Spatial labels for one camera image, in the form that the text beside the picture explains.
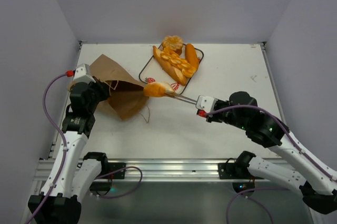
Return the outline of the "brown paper bag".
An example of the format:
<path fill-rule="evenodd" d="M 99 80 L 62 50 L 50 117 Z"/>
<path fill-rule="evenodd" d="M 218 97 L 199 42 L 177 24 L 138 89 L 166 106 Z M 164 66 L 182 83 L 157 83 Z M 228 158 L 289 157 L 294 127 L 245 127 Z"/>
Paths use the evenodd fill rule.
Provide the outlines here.
<path fill-rule="evenodd" d="M 145 85 L 134 79 L 117 62 L 102 54 L 89 66 L 95 80 L 110 86 L 110 97 L 100 103 L 90 103 L 88 84 L 72 82 L 68 88 L 71 103 L 67 114 L 86 119 L 93 117 L 98 110 L 107 115 L 116 115 L 121 120 L 128 120 L 145 107 L 148 101 L 143 94 Z"/>

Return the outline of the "fake croissant bread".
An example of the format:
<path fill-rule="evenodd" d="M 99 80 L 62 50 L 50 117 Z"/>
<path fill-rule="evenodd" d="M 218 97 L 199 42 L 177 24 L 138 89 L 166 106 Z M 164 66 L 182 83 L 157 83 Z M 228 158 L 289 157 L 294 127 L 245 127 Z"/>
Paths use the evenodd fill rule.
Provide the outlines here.
<path fill-rule="evenodd" d="M 176 95 L 175 90 L 167 82 L 152 82 L 147 84 L 143 89 L 143 94 L 147 97 L 173 97 Z"/>

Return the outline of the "fake braided bread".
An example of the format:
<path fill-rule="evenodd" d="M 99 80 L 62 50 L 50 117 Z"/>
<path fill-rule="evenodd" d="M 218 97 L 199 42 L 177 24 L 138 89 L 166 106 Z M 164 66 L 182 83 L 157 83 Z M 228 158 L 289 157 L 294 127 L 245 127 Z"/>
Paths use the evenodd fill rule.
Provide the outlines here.
<path fill-rule="evenodd" d="M 175 51 L 169 47 L 165 47 L 160 53 L 161 59 L 169 62 L 175 68 L 178 68 L 182 74 L 191 78 L 196 72 L 196 68 L 192 66 L 186 59 L 181 58 Z"/>

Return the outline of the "metal tongs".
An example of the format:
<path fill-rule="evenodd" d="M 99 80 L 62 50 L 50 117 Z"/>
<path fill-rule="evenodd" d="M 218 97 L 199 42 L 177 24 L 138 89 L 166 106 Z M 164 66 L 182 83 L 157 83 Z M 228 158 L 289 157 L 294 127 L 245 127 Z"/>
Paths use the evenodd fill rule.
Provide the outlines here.
<path fill-rule="evenodd" d="M 197 103 L 197 101 L 194 100 L 194 99 L 188 98 L 188 97 L 186 97 L 186 96 L 177 94 L 177 93 L 172 92 L 172 91 L 166 91 L 165 94 L 166 94 L 167 96 L 171 97 L 171 98 L 174 98 L 174 99 L 177 99 L 177 100 L 180 100 L 180 101 L 189 103 L 189 104 L 196 105 L 196 103 Z"/>

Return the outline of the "fake baguette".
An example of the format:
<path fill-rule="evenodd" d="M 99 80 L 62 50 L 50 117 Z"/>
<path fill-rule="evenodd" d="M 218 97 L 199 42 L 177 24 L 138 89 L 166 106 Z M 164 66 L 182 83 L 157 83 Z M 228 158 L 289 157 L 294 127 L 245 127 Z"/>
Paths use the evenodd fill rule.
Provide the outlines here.
<path fill-rule="evenodd" d="M 182 74 L 182 71 L 173 65 L 171 65 L 168 61 L 165 61 L 161 58 L 161 50 L 159 50 L 156 46 L 153 46 L 153 56 L 156 61 L 159 63 L 161 68 L 177 83 L 182 86 L 187 84 L 186 77 Z"/>

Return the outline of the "orange fake bread roll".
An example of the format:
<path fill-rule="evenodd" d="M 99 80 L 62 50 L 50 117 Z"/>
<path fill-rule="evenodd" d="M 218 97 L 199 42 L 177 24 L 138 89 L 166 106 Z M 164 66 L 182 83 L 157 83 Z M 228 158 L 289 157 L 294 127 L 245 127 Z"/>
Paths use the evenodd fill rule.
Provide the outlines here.
<path fill-rule="evenodd" d="M 199 59 L 196 54 L 196 50 L 192 44 L 185 45 L 185 59 L 196 70 L 199 68 Z"/>

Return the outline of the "round fake bread bun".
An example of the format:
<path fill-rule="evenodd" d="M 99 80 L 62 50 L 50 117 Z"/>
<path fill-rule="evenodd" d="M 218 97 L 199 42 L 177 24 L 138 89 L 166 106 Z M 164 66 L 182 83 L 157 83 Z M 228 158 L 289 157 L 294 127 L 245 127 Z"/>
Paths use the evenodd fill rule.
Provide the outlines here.
<path fill-rule="evenodd" d="M 182 48 L 184 46 L 183 40 L 179 36 L 166 36 L 164 37 L 162 41 L 162 47 L 163 49 L 169 48 L 173 52 L 177 53 L 178 55 L 181 55 Z"/>

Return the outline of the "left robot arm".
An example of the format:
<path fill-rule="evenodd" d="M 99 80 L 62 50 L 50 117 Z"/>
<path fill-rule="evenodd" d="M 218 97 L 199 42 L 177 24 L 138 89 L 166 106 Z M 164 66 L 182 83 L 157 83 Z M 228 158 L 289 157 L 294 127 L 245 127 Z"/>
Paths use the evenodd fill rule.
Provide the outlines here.
<path fill-rule="evenodd" d="M 38 195 L 32 195 L 28 223 L 78 223 L 82 201 L 94 179 L 108 175 L 110 166 L 102 152 L 89 152 L 81 167 L 78 161 L 95 123 L 98 104 L 110 95 L 108 86 L 95 77 L 76 80 L 71 86 L 70 105 L 62 127 L 57 128 L 62 143 L 51 173 Z"/>

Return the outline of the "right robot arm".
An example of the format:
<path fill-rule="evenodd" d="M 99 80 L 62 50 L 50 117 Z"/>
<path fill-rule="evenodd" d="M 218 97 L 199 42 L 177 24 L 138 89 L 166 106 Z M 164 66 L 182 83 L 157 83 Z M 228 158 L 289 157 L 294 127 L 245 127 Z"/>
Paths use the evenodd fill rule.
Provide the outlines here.
<path fill-rule="evenodd" d="M 329 214 L 336 211 L 336 171 L 305 148 L 287 125 L 257 106 L 247 92 L 233 93 L 229 100 L 199 97 L 197 108 L 206 113 L 208 122 L 226 123 L 245 131 L 254 143 L 287 161 L 287 169 L 244 151 L 235 162 L 237 176 L 267 179 L 302 197 L 311 209 Z"/>

